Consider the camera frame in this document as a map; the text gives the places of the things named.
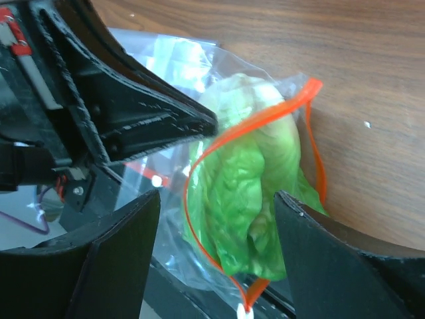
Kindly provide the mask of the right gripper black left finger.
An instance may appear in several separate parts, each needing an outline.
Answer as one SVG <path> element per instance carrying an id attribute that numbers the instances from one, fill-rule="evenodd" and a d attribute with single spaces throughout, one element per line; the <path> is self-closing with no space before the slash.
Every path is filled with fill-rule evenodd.
<path id="1" fill-rule="evenodd" d="M 2 318 L 138 318 L 159 221 L 149 191 L 33 248 L 1 252 Z"/>

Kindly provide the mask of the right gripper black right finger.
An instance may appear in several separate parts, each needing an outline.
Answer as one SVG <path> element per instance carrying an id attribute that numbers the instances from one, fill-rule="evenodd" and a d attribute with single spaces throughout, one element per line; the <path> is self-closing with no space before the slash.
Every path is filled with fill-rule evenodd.
<path id="1" fill-rule="evenodd" d="M 423 318 L 424 251 L 350 228 L 274 196 L 297 318 Z"/>

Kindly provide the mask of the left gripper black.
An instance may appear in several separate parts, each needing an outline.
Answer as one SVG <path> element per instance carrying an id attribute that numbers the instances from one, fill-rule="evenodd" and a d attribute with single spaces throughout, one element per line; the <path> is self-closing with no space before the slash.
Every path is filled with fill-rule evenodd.
<path id="1" fill-rule="evenodd" d="M 111 164 L 217 131 L 215 113 L 128 55 L 91 2 L 1 4 L 1 192 L 49 184 L 78 211 L 90 182 L 70 173 L 66 145 L 82 138 Z"/>

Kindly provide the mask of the toy napa cabbage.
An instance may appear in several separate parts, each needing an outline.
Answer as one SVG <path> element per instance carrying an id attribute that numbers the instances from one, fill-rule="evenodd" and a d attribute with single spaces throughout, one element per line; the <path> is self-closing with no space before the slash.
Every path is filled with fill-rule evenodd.
<path id="1" fill-rule="evenodd" d="M 191 146 L 196 169 L 190 178 L 185 238 L 203 247 L 228 275 L 286 277 L 274 212 L 283 190 L 318 212 L 318 192 L 301 169 L 295 118 L 284 116 L 244 134 L 203 158 L 210 142 Z"/>

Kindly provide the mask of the zip bag red zipper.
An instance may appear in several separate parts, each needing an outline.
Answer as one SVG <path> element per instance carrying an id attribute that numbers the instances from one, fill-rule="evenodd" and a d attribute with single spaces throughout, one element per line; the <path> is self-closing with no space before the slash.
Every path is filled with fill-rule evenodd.
<path id="1" fill-rule="evenodd" d="M 323 213 L 326 175 L 313 151 L 315 185 L 301 168 L 298 116 L 322 88 L 296 74 L 273 79 L 213 40 L 112 29 L 148 70 L 213 111 L 218 134 L 129 162 L 116 207 L 158 189 L 155 260 L 188 287 L 215 292 L 252 318 L 267 286 L 287 276 L 274 194 Z"/>

